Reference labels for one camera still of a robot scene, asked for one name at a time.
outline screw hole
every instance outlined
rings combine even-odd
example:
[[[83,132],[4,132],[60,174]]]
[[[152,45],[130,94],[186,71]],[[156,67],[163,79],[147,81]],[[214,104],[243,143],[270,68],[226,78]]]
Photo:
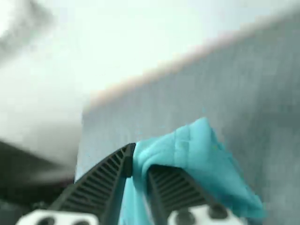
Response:
[[[90,223],[87,221],[79,221],[79,222],[76,222],[74,225],[90,225]]]
[[[188,209],[179,210],[176,216],[176,225],[194,225],[196,218]]]
[[[215,204],[210,206],[209,216],[212,219],[226,219],[228,217],[228,213],[223,205]]]
[[[46,217],[41,219],[37,225],[54,225],[55,224],[55,220],[53,217]]]

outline gray fabric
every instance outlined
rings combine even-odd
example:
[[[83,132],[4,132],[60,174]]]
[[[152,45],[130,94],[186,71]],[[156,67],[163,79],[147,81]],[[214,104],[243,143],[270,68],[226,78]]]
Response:
[[[86,114],[77,178],[129,142],[202,116],[266,203],[266,225],[300,221],[300,14]]]

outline blue cloth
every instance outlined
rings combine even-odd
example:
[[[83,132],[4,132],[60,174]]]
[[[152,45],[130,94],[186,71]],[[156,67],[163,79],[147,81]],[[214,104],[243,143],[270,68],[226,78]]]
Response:
[[[262,202],[244,182],[237,162],[217,141],[206,118],[138,142],[133,163],[133,177],[126,181],[124,190],[121,225],[151,224],[143,199],[146,172],[153,164],[183,168],[238,217],[265,217]]]

